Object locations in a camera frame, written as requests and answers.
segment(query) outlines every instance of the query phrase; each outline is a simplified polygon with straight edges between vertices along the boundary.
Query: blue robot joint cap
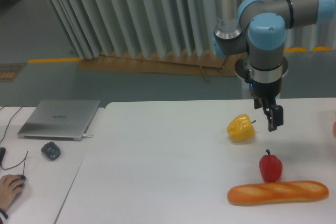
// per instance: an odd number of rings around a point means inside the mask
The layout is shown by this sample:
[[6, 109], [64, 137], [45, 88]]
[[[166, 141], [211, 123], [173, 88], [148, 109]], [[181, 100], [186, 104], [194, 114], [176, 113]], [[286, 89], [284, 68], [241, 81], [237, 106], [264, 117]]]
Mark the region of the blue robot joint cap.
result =
[[285, 42], [285, 21], [275, 13], [259, 14], [250, 22], [248, 37], [261, 50], [276, 49]]

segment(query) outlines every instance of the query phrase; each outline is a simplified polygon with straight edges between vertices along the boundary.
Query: cardboard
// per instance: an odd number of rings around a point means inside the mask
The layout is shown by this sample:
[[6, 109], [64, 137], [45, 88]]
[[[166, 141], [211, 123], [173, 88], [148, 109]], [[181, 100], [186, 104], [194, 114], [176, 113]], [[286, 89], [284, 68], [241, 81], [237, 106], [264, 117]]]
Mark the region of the cardboard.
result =
[[146, 72], [193, 74], [207, 76], [235, 76], [235, 63], [244, 54], [232, 55], [221, 59], [219, 67], [204, 67], [199, 65], [178, 64], [154, 60], [139, 60], [126, 57], [99, 56], [96, 59], [82, 60], [78, 63], [78, 70], [115, 71], [115, 72]]
[[13, 81], [25, 65], [25, 63], [0, 64], [0, 82]]
[[[132, 58], [128, 52], [121, 56], [122, 58], [130, 59]], [[145, 58], [142, 53], [139, 53], [134, 57], [137, 60], [146, 60], [146, 61], [159, 61], [159, 62], [169, 62], [169, 63], [179, 63], [187, 65], [197, 65], [203, 67], [212, 67], [220, 68], [222, 67], [225, 58], [220, 58], [216, 55], [211, 54], [210, 50], [204, 51], [201, 56], [196, 54], [196, 50], [192, 53], [191, 56], [187, 55], [186, 49], [184, 49], [179, 57], [175, 56], [173, 52], [169, 52], [165, 57], [160, 58], [159, 55], [155, 52], [149, 57]]]

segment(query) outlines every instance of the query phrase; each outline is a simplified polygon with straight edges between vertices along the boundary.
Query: laptop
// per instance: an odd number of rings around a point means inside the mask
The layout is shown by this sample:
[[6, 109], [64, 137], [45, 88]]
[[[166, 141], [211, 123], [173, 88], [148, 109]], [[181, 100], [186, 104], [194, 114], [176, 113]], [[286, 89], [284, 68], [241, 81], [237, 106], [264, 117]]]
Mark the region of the laptop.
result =
[[99, 100], [42, 100], [17, 133], [19, 138], [81, 141]]

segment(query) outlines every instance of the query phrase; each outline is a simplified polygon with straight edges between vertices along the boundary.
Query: yellow floor line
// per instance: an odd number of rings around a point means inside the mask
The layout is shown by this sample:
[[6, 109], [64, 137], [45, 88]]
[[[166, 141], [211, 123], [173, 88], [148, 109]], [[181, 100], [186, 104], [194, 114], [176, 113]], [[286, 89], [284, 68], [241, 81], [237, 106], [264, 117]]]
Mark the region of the yellow floor line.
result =
[[314, 47], [312, 49], [312, 51], [330, 51], [330, 50], [332, 50], [332, 49], [329, 48], [329, 47]]
[[[312, 51], [331, 51], [336, 50], [331, 49], [329, 47], [314, 47]], [[294, 47], [284, 49], [284, 52], [308, 52], [308, 50], [304, 47]], [[32, 59], [29, 60], [28, 63], [52, 63], [52, 62], [72, 62], [72, 61], [80, 61], [80, 58], [57, 58], [57, 59]]]
[[294, 48], [287, 48], [284, 52], [308, 52], [306, 48], [303, 47], [294, 47]]
[[28, 63], [51, 63], [51, 62], [72, 62], [80, 61], [80, 58], [57, 58], [57, 59], [32, 59]]

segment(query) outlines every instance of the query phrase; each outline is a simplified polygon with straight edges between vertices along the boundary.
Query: gray floor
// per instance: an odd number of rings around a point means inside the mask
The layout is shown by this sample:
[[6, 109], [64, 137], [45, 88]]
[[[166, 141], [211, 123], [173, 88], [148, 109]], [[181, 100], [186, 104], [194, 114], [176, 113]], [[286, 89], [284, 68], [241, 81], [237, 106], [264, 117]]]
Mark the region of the gray floor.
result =
[[[74, 57], [45, 0], [0, 2], [0, 63]], [[282, 98], [336, 97], [336, 52], [286, 54]], [[236, 77], [76, 70], [77, 62], [27, 64], [13, 82], [0, 83], [0, 105], [36, 106], [42, 99], [116, 101], [241, 99]]]

